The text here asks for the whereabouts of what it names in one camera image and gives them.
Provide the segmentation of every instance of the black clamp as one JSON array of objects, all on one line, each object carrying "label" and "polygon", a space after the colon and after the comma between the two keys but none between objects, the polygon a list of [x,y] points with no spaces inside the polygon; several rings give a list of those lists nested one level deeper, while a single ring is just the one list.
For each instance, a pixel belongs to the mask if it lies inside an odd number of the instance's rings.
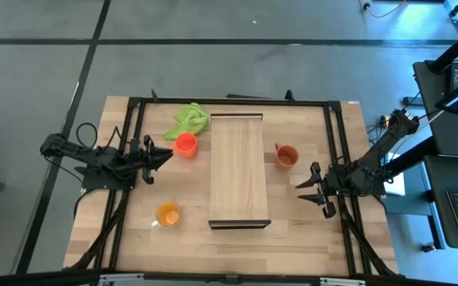
[{"label": "black clamp", "polygon": [[128,105],[126,106],[127,108],[134,108],[139,106],[141,104],[142,98],[136,98],[136,97],[131,97],[128,99]]},{"label": "black clamp", "polygon": [[328,100],[327,104],[335,112],[341,112],[342,111],[342,106],[340,105],[340,101],[338,101],[338,100]]},{"label": "black clamp", "polygon": [[294,102],[296,101],[296,99],[294,99],[294,95],[293,95],[293,92],[291,90],[287,90],[285,92],[285,97],[284,97],[285,100],[289,100],[290,102]]},{"label": "black clamp", "polygon": [[142,179],[147,184],[153,184],[154,178],[151,176],[151,170],[157,171],[160,166],[173,156],[173,151],[171,149],[155,147],[149,135],[143,137],[143,143],[146,150],[142,152],[141,159],[148,162],[148,164],[142,167]]},{"label": "black clamp", "polygon": [[241,283],[239,275],[237,274],[227,274],[224,282],[228,285],[237,285]]},{"label": "black clamp", "polygon": [[158,102],[158,95],[153,88],[151,89],[151,96],[153,97],[154,102]]},{"label": "black clamp", "polygon": [[310,178],[305,181],[304,183],[301,183],[297,185],[295,188],[304,188],[304,187],[313,187],[315,184],[318,184],[317,187],[317,194],[312,194],[312,195],[299,195],[299,199],[306,199],[310,202],[316,203],[318,206],[319,205],[324,205],[323,206],[323,214],[325,218],[331,218],[333,215],[336,213],[335,209],[335,204],[330,202],[328,198],[328,182],[327,180],[324,180],[321,178],[321,167],[319,166],[319,163],[313,162],[312,165],[310,165],[310,172],[311,176]]}]

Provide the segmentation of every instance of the red cup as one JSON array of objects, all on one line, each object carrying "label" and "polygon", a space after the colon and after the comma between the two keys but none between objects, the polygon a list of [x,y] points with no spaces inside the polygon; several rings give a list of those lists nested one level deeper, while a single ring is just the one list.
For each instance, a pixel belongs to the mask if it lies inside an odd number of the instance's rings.
[{"label": "red cup", "polygon": [[197,154],[197,138],[192,133],[182,133],[171,146],[174,155],[192,159]]},{"label": "red cup", "polygon": [[275,150],[277,150],[275,166],[281,171],[290,170],[300,158],[298,150],[291,145],[280,145],[275,143]]}]

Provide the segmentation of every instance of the black floor line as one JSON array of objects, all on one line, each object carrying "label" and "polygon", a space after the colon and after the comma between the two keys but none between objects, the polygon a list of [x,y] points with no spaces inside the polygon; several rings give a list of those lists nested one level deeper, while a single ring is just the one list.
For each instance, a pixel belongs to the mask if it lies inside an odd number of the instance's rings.
[{"label": "black floor line", "polygon": [[[95,27],[95,32],[93,33],[92,40],[98,40],[100,33],[102,32],[103,23],[107,17],[107,11],[109,10],[109,5],[111,0],[105,0],[103,2],[102,10],[100,11],[99,20]],[[87,76],[91,68],[91,63],[93,62],[93,57],[95,56],[96,44],[91,44],[87,50],[86,58],[84,60],[83,67],[80,72],[79,81],[77,88],[74,92],[72,102],[68,108],[67,116],[65,118],[61,134],[68,138],[70,132],[72,131],[73,122],[76,118],[77,110],[79,109],[80,100],[83,95],[84,87],[86,85]],[[25,274],[28,272],[29,264],[33,259],[33,252],[35,246],[37,245],[38,237],[40,235],[41,226],[44,222],[45,214],[47,213],[47,208],[49,207],[49,202],[52,196],[52,191],[54,190],[54,185],[56,184],[56,179],[58,175],[59,168],[58,165],[61,164],[61,158],[54,158],[54,163],[56,165],[51,165],[49,172],[46,175],[43,188],[41,190],[41,197],[38,202],[37,209],[33,216],[33,221],[25,244],[22,248],[21,257],[17,264],[16,274]]]},{"label": "black floor line", "polygon": [[153,45],[153,44],[269,44],[269,45],[340,45],[340,46],[436,46],[452,45],[456,40],[323,40],[323,39],[75,39],[75,38],[0,38],[0,44],[23,45]]}]

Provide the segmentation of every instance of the black metal frame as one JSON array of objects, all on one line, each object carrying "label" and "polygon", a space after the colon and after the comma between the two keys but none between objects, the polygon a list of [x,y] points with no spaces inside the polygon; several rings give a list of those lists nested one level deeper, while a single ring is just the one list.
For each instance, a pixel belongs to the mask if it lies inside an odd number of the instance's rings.
[{"label": "black metal frame", "polygon": [[[336,101],[297,101],[293,97],[293,93],[288,91],[286,93],[285,100],[273,100],[273,99],[160,99],[157,97],[156,93],[153,91],[153,97],[149,99],[144,98],[130,98],[129,104],[126,111],[126,118],[124,122],[123,130],[126,129],[126,132],[122,135],[120,151],[124,150],[126,138],[128,137],[128,126],[130,126],[131,114],[133,113],[134,108],[138,105],[139,112],[138,118],[136,121],[136,129],[134,131],[134,139],[139,138],[141,134],[141,127],[144,118],[144,110],[146,103],[190,103],[191,101],[196,101],[200,104],[243,104],[243,105],[272,105],[272,106],[317,106],[322,107],[324,111],[324,117],[326,119],[326,131],[328,135],[328,146],[330,148],[330,156],[332,158],[332,164],[336,164],[337,154],[336,154],[336,143],[335,136],[333,133],[332,126],[332,111],[335,112],[337,126],[340,135],[340,144],[342,146],[343,158],[345,161],[349,161],[349,148],[347,145],[347,138],[344,128],[344,120],[342,117],[342,110],[340,108],[340,102]],[[111,250],[111,257],[109,260],[109,268],[100,269],[97,268],[97,265],[93,269],[64,269],[59,272],[43,272],[43,273],[31,273],[31,274],[17,274],[12,276],[0,276],[0,285],[77,285],[77,284],[86,284],[91,285],[97,284],[100,281],[106,281],[109,284],[113,284],[114,281],[110,279],[110,275],[121,275],[127,279],[146,279],[146,280],[199,280],[199,281],[219,281],[225,284],[240,284],[242,282],[277,282],[277,283],[310,283],[310,284],[319,284],[322,281],[328,281],[326,277],[321,276],[283,276],[283,275],[245,275],[245,274],[207,274],[207,273],[127,273],[127,272],[118,272],[115,269],[119,245],[121,243],[122,236],[122,227],[124,223],[124,215],[126,212],[126,205],[128,203],[128,194],[130,190],[122,190],[122,199],[120,200],[120,205],[118,208],[122,210],[122,215],[120,218],[117,218],[117,227],[114,232],[114,241]],[[353,215],[355,221],[351,220],[351,215],[347,210],[345,204],[344,196],[339,196],[339,207],[341,209],[340,219],[341,226],[343,230],[343,240],[344,247],[346,250],[347,256],[347,268],[349,272],[348,277],[339,277],[341,279],[351,279],[351,280],[365,280],[369,281],[369,284],[388,284],[388,285],[405,285],[405,284],[438,284],[436,282],[430,281],[420,281],[420,280],[410,280],[404,277],[396,276],[392,273],[384,263],[378,258],[375,254],[371,245],[367,242],[364,237],[362,223],[361,223],[361,214],[359,212],[358,197],[350,197],[351,205],[353,208]],[[111,203],[107,203],[105,214],[110,214],[112,212]],[[111,224],[114,225],[115,219],[111,216]],[[355,235],[356,239],[359,242],[360,252],[362,254],[363,261],[363,271],[364,273],[357,273],[355,268],[355,257],[352,252],[352,243],[351,243],[351,234],[350,231]],[[371,275],[370,264],[368,264],[368,257],[365,253],[369,253],[372,263],[376,266],[379,275]],[[98,253],[99,257],[103,255],[103,250],[101,249]],[[89,261],[80,261],[77,265],[82,265],[85,268],[87,267]]]},{"label": "black metal frame", "polygon": [[[126,117],[125,117],[125,122],[124,122],[124,127],[123,127],[123,134],[122,134],[123,138],[126,138],[126,135],[128,134],[127,126],[130,125],[131,113],[133,112],[133,108],[134,108],[134,103],[132,102],[136,102],[136,100],[140,101],[141,106],[139,109],[139,116],[136,121],[136,130],[134,132],[134,138],[138,138],[138,136],[140,135],[140,129],[144,121],[143,114],[144,114],[144,110],[146,107],[146,103],[189,104],[191,102],[197,102],[199,104],[223,104],[223,105],[312,106],[312,107],[322,107],[323,108],[325,125],[326,125],[326,130],[327,130],[327,135],[328,135],[328,146],[330,148],[332,164],[336,163],[337,151],[336,151],[335,136],[333,133],[331,111],[333,111],[336,116],[337,126],[339,129],[339,135],[340,135],[340,144],[343,150],[343,158],[346,162],[349,162],[351,159],[349,157],[349,147],[347,145],[347,138],[345,134],[344,120],[342,117],[342,109],[340,107],[340,102],[336,102],[336,101],[298,101],[294,98],[293,92],[291,90],[288,90],[286,92],[284,99],[249,99],[244,96],[239,96],[236,99],[159,98],[157,94],[155,93],[155,91],[152,91],[152,95],[153,96],[151,98],[130,98],[129,105],[126,110]],[[122,201],[124,203],[127,203],[129,191],[130,190],[122,191]],[[355,217],[355,221],[358,227],[358,231],[363,233],[363,224],[362,224],[361,213],[359,211],[358,198],[356,196],[352,196],[350,200],[351,200],[351,206],[353,209],[353,215]],[[339,207],[342,208],[343,205],[345,204],[344,196],[343,195],[339,196],[338,201],[339,201]],[[110,214],[111,212],[112,212],[112,206],[111,204],[107,203],[104,214]],[[115,266],[116,266],[119,243],[121,241],[121,236],[122,236],[123,223],[124,223],[124,212],[123,212],[122,221],[118,222],[118,225],[116,226],[116,231],[114,233],[114,241],[113,241],[112,251],[111,251],[110,260],[109,260],[109,269],[115,269]],[[345,248],[346,256],[347,256],[347,268],[348,268],[349,274],[353,275],[353,274],[356,274],[357,271],[355,267],[355,257],[354,257],[353,250],[352,250],[351,234],[350,234],[350,230],[347,227],[347,224],[341,222],[341,226],[343,230],[344,248]],[[361,249],[360,254],[362,255],[364,273],[371,274],[371,267],[370,267],[368,257],[363,252],[363,249],[362,248],[360,249]],[[99,256],[101,257],[102,255],[103,255],[103,250],[101,249]]]}]

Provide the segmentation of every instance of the black cable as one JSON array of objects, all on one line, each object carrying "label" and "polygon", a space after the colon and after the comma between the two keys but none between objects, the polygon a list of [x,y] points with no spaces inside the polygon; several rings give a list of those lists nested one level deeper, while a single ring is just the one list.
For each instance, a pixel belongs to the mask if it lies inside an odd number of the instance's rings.
[{"label": "black cable", "polygon": [[77,200],[76,200],[76,205],[73,207],[73,218],[76,218],[77,216],[77,207],[79,206],[79,202],[81,199],[83,199],[86,195],[89,195],[93,192],[94,190],[86,190]]},{"label": "black cable", "polygon": [[[384,124],[386,126],[386,123],[389,121],[390,119],[388,118],[387,120],[385,120],[382,124]],[[373,130],[375,130],[375,138],[374,139],[370,139],[369,141],[372,143],[372,145],[374,145],[377,140],[381,137],[382,135],[382,127],[381,127],[381,121],[379,121],[378,123],[376,123],[375,125],[373,125],[375,128],[369,130],[367,133],[370,133],[372,132]]]},{"label": "black cable", "polygon": [[369,176],[369,171],[365,172],[365,178],[368,179],[371,182],[371,186],[369,187],[368,192],[359,193],[358,196],[360,196],[360,197],[368,196],[370,193],[372,193],[372,188],[374,187],[374,180],[373,180],[374,178]]},{"label": "black cable", "polygon": [[375,199],[377,199],[377,200],[378,200],[378,202],[380,202],[380,203],[381,203],[381,205],[382,205],[382,208],[384,208],[384,209],[385,209],[385,213],[386,213],[387,211],[386,211],[386,206],[385,206],[385,203],[382,201],[382,199],[381,199],[381,198],[379,198],[379,196],[378,196],[378,195],[374,195],[374,197],[375,197]]},{"label": "black cable", "polygon": [[414,99],[416,99],[416,98],[418,97],[418,95],[420,95],[420,91],[413,97],[413,99],[411,99],[411,100],[409,101],[408,104],[406,104],[406,106],[404,106],[404,108],[402,108],[401,111],[404,111],[404,110],[406,109],[406,107],[410,106],[411,103],[413,103]]},{"label": "black cable", "polygon": [[[95,140],[93,141],[93,144],[91,144],[91,146],[85,145],[84,142],[82,140],[80,140],[79,130],[80,130],[80,128],[82,126],[90,126],[95,131]],[[99,137],[99,132],[98,132],[98,130],[96,129],[96,127],[93,124],[91,124],[90,122],[85,122],[85,123],[82,123],[81,125],[77,126],[76,137],[77,137],[77,141],[79,142],[79,144],[81,144],[84,148],[91,150],[96,145],[96,141],[97,141],[97,139]]]},{"label": "black cable", "polygon": [[[367,135],[368,135],[369,133],[371,133],[372,131],[374,131],[374,130],[376,130],[376,132],[377,132],[377,128],[378,128],[378,125],[376,124],[376,125],[374,126],[374,128],[372,128],[372,129],[370,129],[370,130],[367,131]],[[375,141],[375,139],[369,139],[369,142],[370,142],[372,145],[375,144],[374,141]]]},{"label": "black cable", "polygon": [[366,129],[367,127],[374,127],[374,128],[372,128],[372,129],[370,129],[370,130],[367,130],[367,133],[370,133],[370,132],[374,131],[376,128],[378,128],[378,124],[374,124],[374,125],[371,125],[371,126],[365,126],[365,129]]},{"label": "black cable", "polygon": [[[401,129],[401,122],[400,121],[397,121],[398,123],[398,127],[397,127],[397,132]],[[392,133],[390,132],[390,134],[392,135],[390,138],[388,138],[388,140],[386,140],[385,144],[388,144],[388,142],[390,142],[390,140],[392,140],[392,138],[397,138],[397,132],[395,133]],[[384,150],[382,148],[379,148],[379,153],[378,153],[378,166],[381,166],[381,156],[383,155],[382,152]]]},{"label": "black cable", "polygon": [[425,117],[427,117],[427,116],[429,116],[429,115],[435,114],[436,112],[439,112],[439,111],[440,111],[440,110],[435,110],[435,111],[433,111],[433,112],[429,112],[429,113],[427,113],[427,114],[425,114],[425,115],[419,117],[418,120],[421,120],[422,118],[425,118]]},{"label": "black cable", "polygon": [[390,173],[387,170],[384,170],[382,168],[376,169],[379,173],[381,173],[382,178],[387,182],[388,184],[393,184],[394,183],[394,178],[390,175]]},{"label": "black cable", "polygon": [[54,166],[57,166],[57,167],[61,168],[63,171],[65,171],[65,172],[67,172],[68,174],[74,176],[79,182],[83,183],[83,181],[82,181],[76,174],[74,174],[74,173],[68,171],[66,168],[63,168],[63,167],[61,167],[60,165],[58,165],[58,164],[52,162],[51,160],[47,159],[47,157],[44,157],[44,159],[45,159],[46,161],[48,161],[50,164],[53,164]]},{"label": "black cable", "polygon": [[111,144],[112,139],[115,137],[115,134],[118,134],[118,137],[121,140],[121,134],[119,132],[119,129],[118,129],[117,126],[115,126],[114,129],[112,130],[112,134],[111,134],[111,137],[109,138],[109,141],[107,142],[107,144],[102,149],[100,149],[100,151],[99,151],[100,153],[104,153],[105,150],[107,150],[107,148],[109,148],[109,145]]}]

